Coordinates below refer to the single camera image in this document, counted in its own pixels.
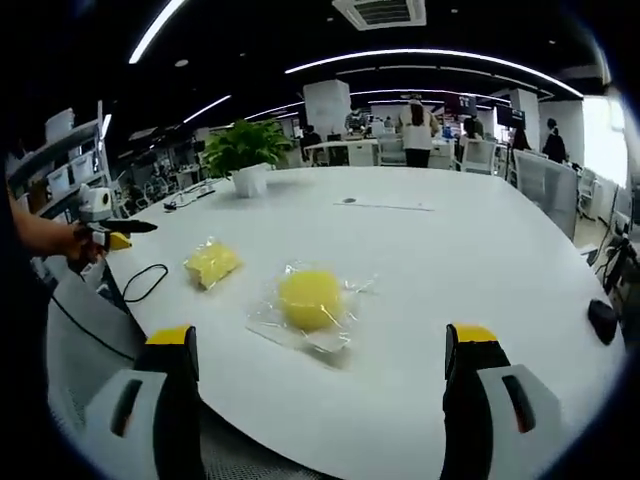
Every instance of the floor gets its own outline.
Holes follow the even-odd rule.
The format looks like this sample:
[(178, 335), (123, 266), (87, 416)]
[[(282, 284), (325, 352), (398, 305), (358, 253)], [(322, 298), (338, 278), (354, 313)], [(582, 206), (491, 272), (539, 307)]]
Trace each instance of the floor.
[[(594, 221), (587, 220), (586, 218), (578, 218), (578, 220), (576, 221), (575, 234), (573, 236), (573, 244), (577, 248), (586, 247), (587, 245), (595, 245), (595, 247), (599, 247), (605, 234), (607, 234), (607, 227), (601, 220)], [(593, 269), (596, 271), (606, 262), (606, 256), (603, 252), (609, 244), (611, 238), (611, 234), (609, 233), (604, 245), (602, 246), (600, 255), (593, 264)], [(601, 278), (601, 276), (602, 269), (600, 269), (598, 277)]]

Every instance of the human hand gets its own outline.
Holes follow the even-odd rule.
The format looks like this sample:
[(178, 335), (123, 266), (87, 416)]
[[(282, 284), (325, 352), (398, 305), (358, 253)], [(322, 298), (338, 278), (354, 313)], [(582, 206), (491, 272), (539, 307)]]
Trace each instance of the human hand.
[(105, 254), (104, 247), (93, 241), (93, 230), (80, 223), (69, 225), (69, 234), (65, 235), (61, 249), (74, 271), (96, 263)]

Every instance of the round yellow sponge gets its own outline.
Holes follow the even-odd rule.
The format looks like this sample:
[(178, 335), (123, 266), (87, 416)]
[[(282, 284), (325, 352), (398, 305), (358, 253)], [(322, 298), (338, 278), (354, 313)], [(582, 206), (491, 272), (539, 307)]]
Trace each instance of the round yellow sponge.
[(340, 284), (330, 272), (308, 270), (288, 275), (278, 293), (287, 320), (302, 330), (329, 327), (344, 312)]

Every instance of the air conditioning vent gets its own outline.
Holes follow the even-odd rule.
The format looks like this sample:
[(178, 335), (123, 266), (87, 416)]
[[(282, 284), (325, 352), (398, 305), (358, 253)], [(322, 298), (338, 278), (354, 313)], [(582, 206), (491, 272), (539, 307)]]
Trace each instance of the air conditioning vent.
[(424, 0), (333, 0), (333, 6), (360, 31), (427, 24)]

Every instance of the ceiling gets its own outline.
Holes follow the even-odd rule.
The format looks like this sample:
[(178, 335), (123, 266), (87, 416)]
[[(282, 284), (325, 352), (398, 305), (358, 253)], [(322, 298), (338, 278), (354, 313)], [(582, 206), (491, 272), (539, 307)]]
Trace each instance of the ceiling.
[[(95, 118), (96, 102), (103, 99), (105, 111), (113, 114), (107, 144), (117, 155), (131, 149), (132, 133), (181, 124), (225, 95), (232, 98), (189, 122), (188, 129), (300, 101), (305, 84), (336, 76), (352, 92), (419, 88), (490, 95), (525, 83), (540, 97), (575, 98), (513, 68), (434, 55), (357, 58), (284, 74), (301, 64), (367, 50), (452, 49), (552, 76), (594, 62), (589, 42), (566, 12), (552, 5), (557, 2), (516, 6), (512, 0), (496, 0), (489, 7), (470, 0), (427, 0), (424, 27), (358, 32), (330, 0), (187, 0), (142, 59), (129, 65), (133, 49), (166, 2), (50, 0), (43, 6), (38, 2), (37, 8), (31, 0), (16, 2), (4, 17), (12, 31), (22, 32), (20, 41), (6, 39), (9, 49), (3, 54), (12, 71), (4, 92), (5, 131), (33, 149), (43, 142), (42, 125), (49, 116), (73, 106), (78, 120)], [(176, 68), (181, 59), (189, 64)], [(595, 81), (565, 81), (583, 93), (599, 88)], [(384, 98), (398, 95), (354, 97), (356, 103)]]

